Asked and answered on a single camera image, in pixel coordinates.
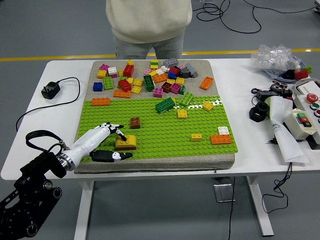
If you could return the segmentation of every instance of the green baseplate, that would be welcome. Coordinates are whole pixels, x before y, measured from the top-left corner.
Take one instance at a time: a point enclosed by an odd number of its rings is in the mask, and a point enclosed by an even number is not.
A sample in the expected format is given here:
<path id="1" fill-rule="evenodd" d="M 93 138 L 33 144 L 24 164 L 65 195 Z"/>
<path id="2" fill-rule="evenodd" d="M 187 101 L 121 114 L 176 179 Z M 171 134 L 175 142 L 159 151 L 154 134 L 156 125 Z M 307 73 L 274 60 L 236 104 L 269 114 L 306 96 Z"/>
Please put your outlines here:
<path id="1" fill-rule="evenodd" d="M 155 105 L 164 98 L 111 99 L 110 106 L 91 106 L 90 100 L 84 101 L 78 138 L 88 130 L 110 122 L 124 125 L 121 129 L 124 135 L 136 136 L 137 150 L 117 151 L 133 153 L 128 160 L 238 152 L 220 96 L 194 96 L 188 107 L 180 106 L 179 99 L 181 97 L 175 97 L 176 106 L 163 113 L 158 113 Z M 207 101 L 214 105 L 211 111 L 202 108 Z M 187 119 L 178 119 L 179 109 L 187 110 Z M 141 128 L 130 129 L 130 119 L 136 117 L 140 118 Z M 219 134 L 218 127 L 228 127 L 231 144 L 211 144 L 210 136 Z M 191 134 L 202 134 L 202 141 L 191 142 Z M 116 136 L 110 135 L 97 150 L 115 151 Z M 85 157 L 82 162 L 92 160 Z"/>

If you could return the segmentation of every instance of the white table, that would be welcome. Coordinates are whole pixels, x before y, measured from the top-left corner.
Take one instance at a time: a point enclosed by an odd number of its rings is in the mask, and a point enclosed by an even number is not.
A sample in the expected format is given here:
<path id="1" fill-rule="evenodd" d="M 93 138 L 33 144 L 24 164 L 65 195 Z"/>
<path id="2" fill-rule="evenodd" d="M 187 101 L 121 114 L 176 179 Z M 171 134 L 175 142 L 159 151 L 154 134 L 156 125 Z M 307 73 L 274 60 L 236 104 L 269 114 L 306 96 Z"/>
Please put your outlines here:
<path id="1" fill-rule="evenodd" d="M 262 235 L 274 235 L 268 214 L 263 210 L 258 176 L 285 173 L 288 169 L 288 163 L 284 162 L 277 145 L 266 144 L 274 137 L 270 121 L 264 120 L 257 123 L 249 118 L 249 110 L 253 107 L 251 89 L 268 89 L 272 80 L 262 71 L 252 68 L 250 59 L 208 59 L 208 61 L 212 66 L 217 89 L 238 147 L 233 167 L 227 170 L 187 172 L 105 174 L 68 172 L 63 179 L 80 182 L 83 188 L 74 239 L 86 239 L 94 181 L 181 176 L 246 176 Z M 73 100 L 78 93 L 78 83 L 75 80 L 61 82 L 59 84 L 61 91 L 52 100 L 45 99 L 41 95 L 43 86 L 48 82 L 56 82 L 67 77 L 77 77 L 80 80 L 79 99 L 71 104 L 38 110 L 24 117 L 1 171 L 1 177 L 4 180 L 17 180 L 21 176 L 20 168 L 40 154 L 39 151 L 26 145 L 25 136 L 29 132 L 48 130 L 61 137 L 68 146 L 72 145 L 77 133 L 93 62 L 94 60 L 61 60 L 51 61 L 47 64 L 27 111 Z M 33 139 L 32 142 L 47 149 L 56 143 L 48 137 Z M 305 151 L 310 163 L 294 163 L 293 171 L 295 173 L 318 172 L 320 170 L 320 150 L 311 150 L 306 141 L 300 142 L 299 145 Z M 46 177 L 57 179 L 52 172 L 46 173 Z"/>

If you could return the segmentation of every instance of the gray floor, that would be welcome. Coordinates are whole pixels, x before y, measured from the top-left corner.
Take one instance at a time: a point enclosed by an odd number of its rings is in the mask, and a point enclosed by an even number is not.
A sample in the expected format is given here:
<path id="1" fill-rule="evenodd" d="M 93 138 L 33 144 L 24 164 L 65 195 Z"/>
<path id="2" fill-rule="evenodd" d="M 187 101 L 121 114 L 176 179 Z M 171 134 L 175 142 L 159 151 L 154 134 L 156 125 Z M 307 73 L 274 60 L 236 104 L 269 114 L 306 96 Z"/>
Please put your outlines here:
<path id="1" fill-rule="evenodd" d="M 313 0 L 256 0 L 260 7 L 295 12 L 312 8 Z M 202 6 L 192 0 L 194 9 Z M 231 0 L 224 22 L 239 31 L 255 31 L 252 8 L 242 0 Z M 257 50 L 261 44 L 292 49 L 319 48 L 320 14 L 309 10 L 281 14 L 254 10 L 262 24 L 255 34 L 240 34 L 225 28 L 219 20 L 201 22 L 195 13 L 185 33 L 184 51 Z M 50 60 L 1 61 L 2 58 L 113 54 L 110 25 L 104 0 L 5 0 L 0 5 L 0 168 L 15 138 L 15 123 L 30 101 Z M 320 78 L 320 53 L 295 53 L 313 66 L 311 77 Z M 249 58 L 249 54 L 190 55 L 184 58 Z M 295 174 L 283 186 L 289 207 L 269 215 L 275 236 L 283 239 L 319 239 L 319 174 Z M 273 180 L 261 179 L 261 191 L 272 193 Z M 262 239 L 254 206 L 244 177 L 236 177 L 231 239 Z M 231 183 L 211 178 L 147 179 L 97 182 L 95 185 L 88 240 L 174 239 L 225 240 L 228 238 L 230 203 L 217 203 L 213 184 Z M 35 240 L 74 239 L 81 188 L 55 181 L 63 197 L 48 217 Z M 0 180 L 0 199 L 14 189 Z M 284 200 L 266 199 L 271 210 Z"/>

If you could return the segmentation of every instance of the black strap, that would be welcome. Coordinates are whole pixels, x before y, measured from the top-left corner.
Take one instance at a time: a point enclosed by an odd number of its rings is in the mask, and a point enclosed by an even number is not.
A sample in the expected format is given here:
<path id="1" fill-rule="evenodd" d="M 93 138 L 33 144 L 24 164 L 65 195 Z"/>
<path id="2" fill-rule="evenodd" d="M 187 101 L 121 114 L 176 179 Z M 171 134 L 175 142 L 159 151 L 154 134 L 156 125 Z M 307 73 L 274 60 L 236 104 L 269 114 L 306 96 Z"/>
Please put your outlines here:
<path id="1" fill-rule="evenodd" d="M 36 130 L 36 131 L 32 131 L 29 132 L 26 136 L 25 136 L 25 144 L 33 149 L 37 149 L 43 152 L 48 152 L 48 150 L 43 149 L 41 147 L 38 147 L 36 145 L 34 145 L 33 143 L 30 142 L 31 139 L 35 139 L 35 138 L 39 138 L 39 137 L 51 137 L 54 139 L 57 139 L 58 141 L 61 140 L 60 137 L 58 137 L 57 135 L 55 135 L 53 132 L 48 131 L 48 130 Z"/>

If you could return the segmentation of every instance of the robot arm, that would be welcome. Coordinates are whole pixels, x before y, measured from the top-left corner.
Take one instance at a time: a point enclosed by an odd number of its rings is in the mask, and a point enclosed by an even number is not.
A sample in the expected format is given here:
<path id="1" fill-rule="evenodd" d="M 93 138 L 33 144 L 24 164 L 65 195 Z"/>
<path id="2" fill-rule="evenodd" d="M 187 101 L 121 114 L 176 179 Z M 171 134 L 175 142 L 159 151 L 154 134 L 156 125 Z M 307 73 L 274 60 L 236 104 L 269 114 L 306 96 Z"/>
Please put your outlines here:
<path id="1" fill-rule="evenodd" d="M 109 163 L 132 157 L 133 154 L 129 152 L 94 151 L 110 134 L 117 134 L 126 141 L 126 137 L 119 130 L 123 127 L 109 122 L 103 123 L 86 132 L 70 148 L 52 132 L 39 130 L 29 133 L 26 144 L 43 152 L 20 169 L 22 176 L 14 183 L 16 190 L 0 202 L 0 240 L 18 240 L 37 234 L 62 196 L 62 190 L 53 187 L 52 182 L 46 179 L 47 171 L 51 170 L 57 177 L 63 178 L 67 171 L 79 166 L 83 157 L 91 156 L 93 161 Z M 61 146 L 61 151 L 55 155 L 50 151 L 53 147 L 45 150 L 29 142 L 32 138 L 42 136 L 59 140 L 54 146 Z M 6 208 L 16 197 L 19 197 L 19 201 Z"/>

